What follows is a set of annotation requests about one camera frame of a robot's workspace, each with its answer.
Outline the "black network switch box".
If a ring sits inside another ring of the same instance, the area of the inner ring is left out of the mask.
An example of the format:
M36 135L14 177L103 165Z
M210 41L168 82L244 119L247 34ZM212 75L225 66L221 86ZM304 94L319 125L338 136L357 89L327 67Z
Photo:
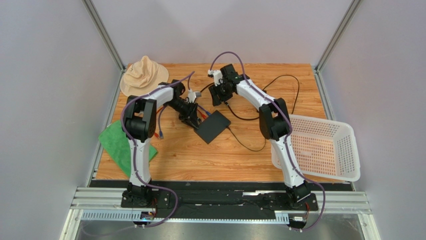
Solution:
M231 125L231 121L218 110L208 116L194 132L206 143L210 144L225 129Z

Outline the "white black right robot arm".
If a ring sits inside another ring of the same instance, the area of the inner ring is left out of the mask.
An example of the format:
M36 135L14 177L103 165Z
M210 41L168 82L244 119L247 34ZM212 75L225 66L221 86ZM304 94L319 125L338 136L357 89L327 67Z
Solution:
M232 64L219 70L209 69L213 79L209 87L214 106L225 103L237 94L257 108L259 128L263 137L270 141L273 155L277 157L284 176L285 192L292 205L301 205L311 195L306 177L302 174L294 153L290 122L286 102L273 98L257 87L245 74L238 74Z

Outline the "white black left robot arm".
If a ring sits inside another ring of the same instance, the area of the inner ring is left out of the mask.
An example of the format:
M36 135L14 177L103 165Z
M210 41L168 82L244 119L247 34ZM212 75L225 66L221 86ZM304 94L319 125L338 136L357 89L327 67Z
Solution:
M160 83L151 92L127 98L121 112L120 122L125 133L131 156L131 174L127 190L123 197L127 200L148 204L153 199L151 174L149 170L151 138L157 128L157 111L161 106L171 107L178 112L178 118L184 124L197 130L201 120L198 117L198 104L185 100L184 84L179 80Z

